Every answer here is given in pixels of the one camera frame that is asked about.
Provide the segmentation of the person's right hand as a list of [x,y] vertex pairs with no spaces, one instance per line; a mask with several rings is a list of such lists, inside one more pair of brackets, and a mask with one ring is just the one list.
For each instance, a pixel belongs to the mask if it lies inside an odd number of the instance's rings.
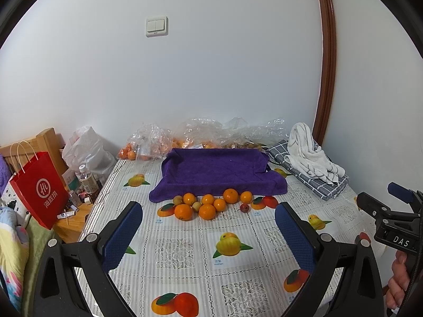
[[410,277],[407,273],[405,262],[407,254],[397,250],[396,258],[392,263],[393,276],[388,282],[388,291],[386,295],[386,305],[388,308],[396,309],[401,306],[405,293],[410,283]]

